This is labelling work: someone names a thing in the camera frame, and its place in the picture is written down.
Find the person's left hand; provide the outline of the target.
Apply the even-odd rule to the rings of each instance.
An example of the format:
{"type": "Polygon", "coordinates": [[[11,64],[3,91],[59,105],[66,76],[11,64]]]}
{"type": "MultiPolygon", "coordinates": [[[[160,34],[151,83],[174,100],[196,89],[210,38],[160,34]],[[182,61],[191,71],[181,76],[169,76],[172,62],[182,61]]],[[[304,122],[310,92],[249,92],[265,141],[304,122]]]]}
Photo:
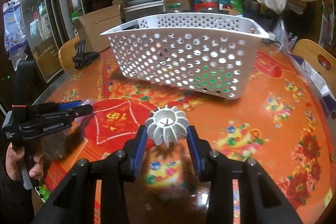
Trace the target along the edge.
{"type": "MultiPolygon", "coordinates": [[[[30,178],[39,180],[44,175],[43,149],[40,143],[33,145],[33,165],[28,170],[30,178]]],[[[25,148],[9,144],[6,152],[5,167],[7,175],[13,181],[19,181],[22,178],[22,168],[25,163],[25,148]]]]}

